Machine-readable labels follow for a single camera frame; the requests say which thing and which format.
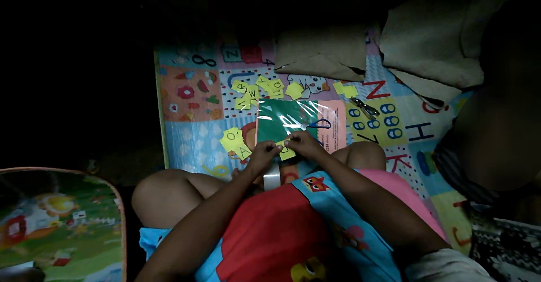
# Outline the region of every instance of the child's hand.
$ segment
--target child's hand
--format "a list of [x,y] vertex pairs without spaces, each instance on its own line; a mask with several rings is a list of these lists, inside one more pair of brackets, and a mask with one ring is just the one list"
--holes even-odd
[[328,154],[307,131],[294,131],[286,139],[290,139],[284,142],[286,147],[308,159],[317,160],[322,154]]
[[256,175],[266,172],[272,163],[274,156],[280,154],[282,146],[277,146],[273,141],[258,142],[252,150],[250,161],[246,169],[250,169]]

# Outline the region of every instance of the play mat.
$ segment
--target play mat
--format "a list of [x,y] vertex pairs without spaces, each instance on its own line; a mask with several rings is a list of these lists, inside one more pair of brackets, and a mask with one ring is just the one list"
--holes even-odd
[[29,261],[45,281],[125,281],[122,200],[79,172],[0,170],[0,268]]
[[[435,110],[382,66],[371,33],[367,33],[366,46],[365,81],[343,84],[354,85],[357,98],[377,108],[381,115],[370,121],[347,102],[347,143],[380,144],[387,155],[387,170],[409,182],[440,222],[448,242],[468,254],[471,224],[461,207],[465,198],[443,180],[431,153],[470,95],[462,94],[442,110]],[[255,144],[256,107],[234,108],[239,96],[231,88],[234,80],[254,84],[259,76],[280,78],[286,87],[297,82],[306,88],[301,100],[345,100],[334,90],[333,79],[275,74],[274,50],[275,42],[265,38],[251,45],[218,40],[156,48],[156,84],[167,168],[227,179],[234,168],[246,166],[247,160],[240,160],[234,152],[227,153],[219,142],[223,131],[236,126],[242,130],[248,147]],[[268,95],[260,91],[260,97]],[[282,183],[297,179],[304,172],[299,170],[296,166],[281,168]]]

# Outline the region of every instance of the bare knee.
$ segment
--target bare knee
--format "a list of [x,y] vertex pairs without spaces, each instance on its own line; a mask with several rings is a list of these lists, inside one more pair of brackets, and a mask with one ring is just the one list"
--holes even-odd
[[153,173],[135,187],[132,196],[132,206],[145,204],[148,199],[155,198],[156,194],[170,186],[173,181],[182,181],[186,179],[189,172],[180,169],[165,169]]
[[346,164],[356,169],[385,170],[387,159],[383,149],[375,142],[355,142],[348,146],[349,154]]
[[145,227],[172,228],[203,200],[188,181],[189,175],[184,170],[166,169],[139,182],[132,207]]

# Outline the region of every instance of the person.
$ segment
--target person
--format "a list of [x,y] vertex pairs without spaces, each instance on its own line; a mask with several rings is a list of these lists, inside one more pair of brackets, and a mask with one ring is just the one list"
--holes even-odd
[[[287,139],[286,147],[258,143],[229,183],[175,169],[142,180],[132,205],[149,259],[136,282],[494,281],[451,249],[419,211],[418,196],[397,197],[410,187],[385,171],[379,145],[357,142],[328,154],[308,132]],[[320,170],[251,190],[282,148]]]

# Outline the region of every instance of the number 9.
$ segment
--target number 9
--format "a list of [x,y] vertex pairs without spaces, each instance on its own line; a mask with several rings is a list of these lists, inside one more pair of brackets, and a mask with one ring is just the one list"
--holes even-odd
[[351,117],[359,117],[361,116],[361,111],[359,109],[349,109],[349,115]]

